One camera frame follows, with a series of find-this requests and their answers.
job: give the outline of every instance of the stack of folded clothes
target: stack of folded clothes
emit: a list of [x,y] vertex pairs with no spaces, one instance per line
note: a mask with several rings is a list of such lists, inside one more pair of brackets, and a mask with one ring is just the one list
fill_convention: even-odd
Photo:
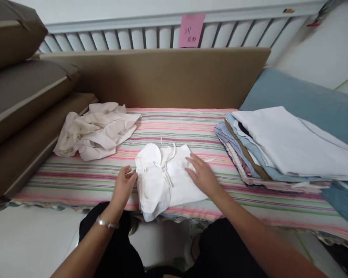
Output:
[[227,114],[215,132],[247,186],[320,193],[348,181],[348,145],[284,107]]

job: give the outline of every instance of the tile floor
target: tile floor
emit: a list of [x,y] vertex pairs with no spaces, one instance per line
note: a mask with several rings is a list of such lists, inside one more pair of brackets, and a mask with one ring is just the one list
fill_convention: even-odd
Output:
[[[8,207],[0,212],[0,278],[50,277],[78,243],[78,226],[83,214],[72,209],[56,211],[38,207]],[[189,222],[176,224],[140,223],[130,242],[143,265],[154,266],[183,257]],[[316,266],[330,278],[346,275],[311,233],[301,233]],[[294,232],[281,232],[293,246],[307,256]]]

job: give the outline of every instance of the hand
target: hand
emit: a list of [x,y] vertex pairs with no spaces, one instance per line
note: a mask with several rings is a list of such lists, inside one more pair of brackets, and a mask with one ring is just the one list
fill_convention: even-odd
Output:
[[191,158],[186,158],[192,163],[196,173],[189,168],[185,170],[193,180],[193,183],[210,199],[213,199],[219,192],[223,191],[217,178],[215,177],[210,166],[199,158],[197,155],[191,153]]
[[130,165],[121,168],[116,179],[115,189],[113,191],[113,196],[111,199],[111,205],[115,209],[119,209],[121,211],[124,210],[126,203],[129,200],[129,197],[133,190],[133,185],[138,176],[137,173],[130,173],[130,171]]

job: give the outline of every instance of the white string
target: white string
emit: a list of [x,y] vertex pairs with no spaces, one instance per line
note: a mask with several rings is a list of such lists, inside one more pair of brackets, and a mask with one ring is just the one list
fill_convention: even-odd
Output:
[[298,187],[308,187],[308,188],[316,188],[316,189],[330,188],[329,186],[324,186],[324,185],[313,185],[307,181],[302,181],[300,183],[296,183],[291,186],[291,188],[298,188]]
[[166,180],[166,183],[169,185],[169,187],[173,187],[173,183],[171,182],[170,176],[167,172],[167,163],[175,157],[176,145],[175,145],[175,143],[173,143],[173,148],[171,148],[170,146],[164,146],[162,144],[162,137],[160,138],[160,143],[161,143],[161,146],[169,148],[171,150],[171,153],[169,154],[169,156],[167,157],[167,159],[164,161],[164,163],[162,165],[158,165],[156,162],[154,162],[154,165],[157,168],[159,168],[162,172],[164,172],[164,174],[165,174],[164,178]]
[[216,157],[213,157],[213,158],[205,159],[204,162],[212,162],[216,159],[217,159]]
[[342,182],[342,181],[337,181],[337,182],[345,189],[348,189],[348,184],[346,184],[345,182]]

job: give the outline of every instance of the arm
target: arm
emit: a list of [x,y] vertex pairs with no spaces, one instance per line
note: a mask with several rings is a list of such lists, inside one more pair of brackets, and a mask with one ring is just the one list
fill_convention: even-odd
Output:
[[196,186],[219,208],[249,252],[269,277],[326,277],[278,234],[236,203],[220,186],[210,166],[198,156],[187,158],[196,173],[186,168]]
[[[137,178],[137,173],[127,174],[130,171],[130,166],[126,166],[121,168],[119,172],[112,200],[101,214],[101,219],[105,222],[118,224],[120,220]],[[80,244],[58,267],[51,278],[93,277],[112,235],[112,229],[94,224]]]

